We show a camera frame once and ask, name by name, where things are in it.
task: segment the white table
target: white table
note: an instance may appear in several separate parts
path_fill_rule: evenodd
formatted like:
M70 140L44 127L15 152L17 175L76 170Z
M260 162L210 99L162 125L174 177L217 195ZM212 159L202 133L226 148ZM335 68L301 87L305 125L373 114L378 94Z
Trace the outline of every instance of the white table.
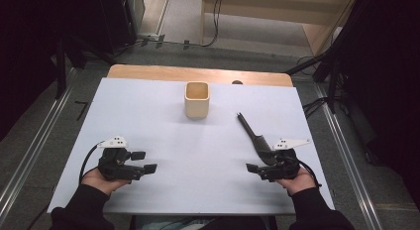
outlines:
M290 197L275 182L247 172L246 163L263 166L250 138L237 119L241 112L255 133L273 145L279 138L312 137L293 87L210 83L206 119L183 113L184 81L104 78L99 85L52 203L66 206L74 194L78 173L88 151L100 141L125 137L128 151L145 151L143 161L157 164L114 193L105 212L155 215L277 215L294 213ZM321 194L334 208L313 142L295 148L320 183ZM102 150L91 156L94 168Z

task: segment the metal rail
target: metal rail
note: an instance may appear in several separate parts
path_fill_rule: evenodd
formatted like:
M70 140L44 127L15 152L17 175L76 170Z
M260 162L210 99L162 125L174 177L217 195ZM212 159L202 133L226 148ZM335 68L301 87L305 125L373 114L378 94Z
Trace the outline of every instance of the metal rail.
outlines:
M6 187L3 188L0 196L0 227L6 220L6 217L12 208L20 190L22 189L25 180L31 172L35 162L37 161L37 158L43 149L44 143L49 137L50 132L53 129L53 126L59 114L61 113L62 108L68 99L68 96L71 93L73 83L77 77L77 70L72 68L67 76L67 90L64 92L64 95L61 99L58 99L53 103L49 114L41 125L41 128L38 130L38 133L32 141L31 146L28 148L28 151L22 158Z
M319 97L326 97L325 90L315 83L315 89ZM355 191L356 198L358 199L359 206L364 215L367 227L370 230L381 230L382 225L380 224L379 218L376 214L376 210L373 206L368 190L364 184L361 174L355 164L352 152L347 145L346 139L340 128L339 122L335 114L331 112L327 104L323 105L325 116L327 117L328 124L330 125L334 139L337 143L337 147L340 152L340 156L343 159L344 166L346 167L347 174L352 184L353 190Z

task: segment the black cable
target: black cable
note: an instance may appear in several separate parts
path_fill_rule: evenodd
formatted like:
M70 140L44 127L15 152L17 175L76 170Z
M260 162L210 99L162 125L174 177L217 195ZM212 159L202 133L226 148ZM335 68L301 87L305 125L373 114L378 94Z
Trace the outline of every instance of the black cable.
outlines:
M81 181L83 180L83 177L84 177L84 168L86 167L86 164L87 164L87 161L89 160L89 158L90 158L90 155L92 155L92 153L93 153L93 151L95 151L96 150L96 147L100 144L100 143L98 143L98 144L96 144L95 146L93 146L93 148L89 151L89 153L86 155L86 158L84 159L84 161L83 161L83 165L81 166L81 169L80 169L80 174L79 174L79 184L81 184Z
M299 163L301 164L301 165L303 165L303 167L310 173L310 174L312 174L312 176L313 176L313 178L314 178L314 181L315 181L315 186L317 187L317 188L319 188L319 187L321 187L322 186L322 184L320 184L319 182L318 182L318 179L316 178L316 174L315 174L315 172L314 171L312 171L312 169L308 166L308 165L306 165L305 163L303 163L302 161L300 161L300 160L297 160L297 161L299 161Z
M40 217L47 211L47 209L50 206L50 202L41 210L40 213L32 220L31 224L28 226L27 230L31 230L32 227L34 227L35 223L40 219Z
M191 47L210 47L212 46L216 41L217 38L219 36L219 17L220 17L220 8L222 7L222 0L216 0L215 4L214 4L214 8L213 8L213 23L214 23L214 27L215 27L215 34L213 37L213 40L207 44L207 45L197 45L197 44L188 44ZM185 44L183 43L177 43L177 42L165 42L165 41L151 41L151 40L139 40L136 43L134 43L133 45L130 46L126 46L125 48L130 48L130 47L134 47L137 45L142 45L144 44L146 41L147 43L159 43L159 44L171 44L171 45L182 45L185 46Z
M219 1L219 9L217 11L217 19L216 19L216 7L217 7L218 1ZM214 37L213 37L213 40L209 44L203 45L202 47L212 46L217 41L217 37L219 36L219 16L220 16L221 7L222 7L222 0L216 0L216 2L214 3L214 8L213 8L213 23L214 23L214 29L215 29Z

